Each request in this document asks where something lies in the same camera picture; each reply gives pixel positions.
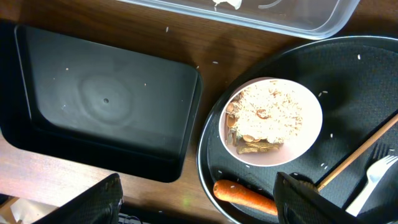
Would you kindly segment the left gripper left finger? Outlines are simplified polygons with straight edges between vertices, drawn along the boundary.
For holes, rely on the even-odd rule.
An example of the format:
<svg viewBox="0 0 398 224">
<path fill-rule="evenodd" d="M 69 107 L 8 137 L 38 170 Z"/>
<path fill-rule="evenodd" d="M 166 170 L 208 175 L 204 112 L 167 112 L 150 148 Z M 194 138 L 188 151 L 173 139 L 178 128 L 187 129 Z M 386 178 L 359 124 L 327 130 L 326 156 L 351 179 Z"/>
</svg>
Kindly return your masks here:
<svg viewBox="0 0 398 224">
<path fill-rule="evenodd" d="M 121 179 L 113 173 L 35 224 L 113 224 L 122 204 Z"/>
</svg>

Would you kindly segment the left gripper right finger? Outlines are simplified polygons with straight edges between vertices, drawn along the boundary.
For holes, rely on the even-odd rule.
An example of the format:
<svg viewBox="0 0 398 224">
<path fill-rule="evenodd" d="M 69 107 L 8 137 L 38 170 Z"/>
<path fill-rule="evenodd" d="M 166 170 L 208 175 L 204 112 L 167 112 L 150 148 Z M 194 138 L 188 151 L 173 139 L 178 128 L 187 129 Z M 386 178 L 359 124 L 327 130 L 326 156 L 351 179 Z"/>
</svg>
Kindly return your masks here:
<svg viewBox="0 0 398 224">
<path fill-rule="evenodd" d="M 361 223 L 361 220 L 285 172 L 278 172 L 276 175 L 274 202 L 279 223 L 283 224 Z"/>
</svg>

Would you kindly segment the pink bowl with food scraps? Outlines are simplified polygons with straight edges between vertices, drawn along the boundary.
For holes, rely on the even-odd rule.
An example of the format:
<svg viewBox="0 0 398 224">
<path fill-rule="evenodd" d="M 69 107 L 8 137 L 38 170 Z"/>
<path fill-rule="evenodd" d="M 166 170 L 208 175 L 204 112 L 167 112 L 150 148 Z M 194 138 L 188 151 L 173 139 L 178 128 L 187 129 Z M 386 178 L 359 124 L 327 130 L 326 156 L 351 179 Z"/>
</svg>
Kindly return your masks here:
<svg viewBox="0 0 398 224">
<path fill-rule="evenodd" d="M 258 167 L 300 157 L 317 140 L 323 122 L 316 96 L 280 78 L 255 78 L 238 86 L 221 104 L 218 121 L 223 147 L 235 159 Z"/>
</svg>

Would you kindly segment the wooden chopstick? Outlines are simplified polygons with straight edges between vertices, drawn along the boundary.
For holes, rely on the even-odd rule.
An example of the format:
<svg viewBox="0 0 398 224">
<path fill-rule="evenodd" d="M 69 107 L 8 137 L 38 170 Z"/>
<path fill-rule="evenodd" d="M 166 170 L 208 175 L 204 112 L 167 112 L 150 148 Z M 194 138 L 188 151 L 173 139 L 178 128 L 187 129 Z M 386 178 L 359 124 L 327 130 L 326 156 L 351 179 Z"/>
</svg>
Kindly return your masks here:
<svg viewBox="0 0 398 224">
<path fill-rule="evenodd" d="M 371 147 L 380 137 L 382 137 L 397 122 L 397 115 L 394 115 L 386 124 L 379 128 L 368 140 L 360 145 L 349 157 L 347 157 L 338 167 L 332 170 L 317 186 L 317 190 L 321 191 L 328 185 L 337 175 L 343 172 L 353 161 L 355 161 L 362 153 Z"/>
</svg>

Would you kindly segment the white tissue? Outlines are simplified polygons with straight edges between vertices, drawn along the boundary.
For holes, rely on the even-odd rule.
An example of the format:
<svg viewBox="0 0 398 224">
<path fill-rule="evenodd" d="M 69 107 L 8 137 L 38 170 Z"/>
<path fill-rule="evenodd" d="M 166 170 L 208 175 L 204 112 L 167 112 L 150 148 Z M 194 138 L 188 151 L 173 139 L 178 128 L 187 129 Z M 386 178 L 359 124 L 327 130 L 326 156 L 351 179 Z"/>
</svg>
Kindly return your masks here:
<svg viewBox="0 0 398 224">
<path fill-rule="evenodd" d="M 235 8 L 235 10 L 238 10 L 241 7 L 242 0 L 213 0 L 215 7 L 221 3 L 228 3 L 232 7 Z"/>
</svg>

